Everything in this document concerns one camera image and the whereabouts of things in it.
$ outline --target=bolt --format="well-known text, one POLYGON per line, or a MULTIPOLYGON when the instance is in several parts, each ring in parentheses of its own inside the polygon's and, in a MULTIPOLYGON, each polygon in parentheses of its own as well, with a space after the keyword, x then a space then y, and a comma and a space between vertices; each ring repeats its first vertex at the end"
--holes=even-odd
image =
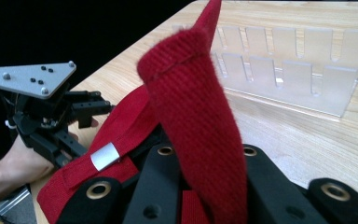
POLYGON ((41 91, 42 91, 42 94, 44 94, 44 95, 48 94, 48 89, 46 87, 42 87, 41 91))
POLYGON ((4 80, 10 80, 11 76, 9 73, 4 73, 3 78, 4 78, 4 80))
POLYGON ((69 66, 70 66, 70 67, 75 67, 75 63, 72 62, 72 61, 70 61, 70 62, 69 62, 69 66))

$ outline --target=wooden table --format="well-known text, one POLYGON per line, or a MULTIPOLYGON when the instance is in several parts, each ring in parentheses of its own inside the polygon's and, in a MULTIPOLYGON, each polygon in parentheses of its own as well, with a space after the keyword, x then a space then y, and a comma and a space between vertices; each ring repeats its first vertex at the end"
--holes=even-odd
MULTIPOLYGON (((172 34, 174 25, 192 24, 206 5, 197 1, 163 22, 151 33, 124 50, 75 90, 100 91, 117 104, 142 85, 136 63, 154 44, 172 34)), ((324 27, 358 29, 355 2, 223 2, 218 25, 272 27, 324 27)), ((342 118, 227 91, 227 98, 244 143, 262 148, 294 183, 307 187, 310 180, 331 177, 358 191, 358 85, 342 118)), ((106 116, 97 117, 102 123, 106 116)), ((89 146, 98 128, 78 130, 80 143, 89 146)), ((33 183, 38 223, 47 223, 36 195, 48 180, 33 183)))

